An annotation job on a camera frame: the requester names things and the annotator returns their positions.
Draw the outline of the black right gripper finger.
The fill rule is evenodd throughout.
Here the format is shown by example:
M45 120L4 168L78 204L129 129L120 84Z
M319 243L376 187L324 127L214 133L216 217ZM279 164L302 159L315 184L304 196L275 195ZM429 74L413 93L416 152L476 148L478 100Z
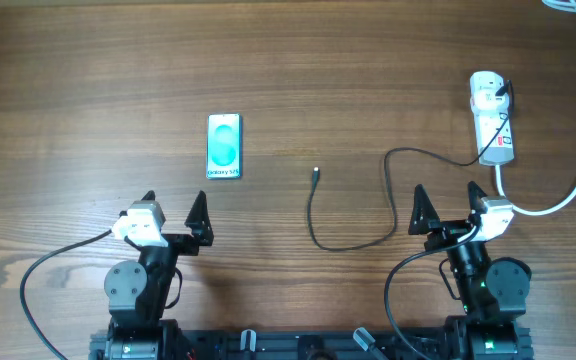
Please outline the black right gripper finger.
M470 214L468 219L474 220L476 217L479 217L481 214L486 212L483 199L487 196L487 194L474 181L470 181L467 184L467 191L470 206Z
M424 235L440 227L440 217L437 214L428 194L422 184L414 190L413 209L408 227L409 235Z

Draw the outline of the turquoise screen smartphone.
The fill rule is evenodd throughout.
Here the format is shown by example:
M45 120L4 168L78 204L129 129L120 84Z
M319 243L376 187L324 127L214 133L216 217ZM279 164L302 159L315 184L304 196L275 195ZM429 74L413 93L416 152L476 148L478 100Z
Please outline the turquoise screen smartphone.
M206 177L237 179L242 168L242 117L238 113L211 114L207 121Z

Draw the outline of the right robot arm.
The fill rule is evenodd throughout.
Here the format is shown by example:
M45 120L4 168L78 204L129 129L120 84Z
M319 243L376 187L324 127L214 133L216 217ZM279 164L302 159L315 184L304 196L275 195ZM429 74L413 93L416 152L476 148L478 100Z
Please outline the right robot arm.
M487 195L468 183L470 214L464 220L443 221L424 187L415 187L408 233L425 235L426 251L447 254L463 316L444 324L442 359L532 359L530 330L517 324L526 313L532 271L524 262L493 260L486 243L505 232L514 217L513 205L502 196Z

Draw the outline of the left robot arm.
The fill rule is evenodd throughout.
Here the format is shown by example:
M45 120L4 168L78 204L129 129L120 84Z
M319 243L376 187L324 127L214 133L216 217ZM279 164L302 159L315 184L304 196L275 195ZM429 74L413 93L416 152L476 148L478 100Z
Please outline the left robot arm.
M196 256L202 246L211 246L214 233L209 220L206 194L198 193L184 225L188 234L164 234L166 218L155 192L122 211L111 228L114 238L139 252L136 261L114 265L104 279L111 316L105 333L90 338L90 360L194 359L195 350L175 320L162 318L180 256Z

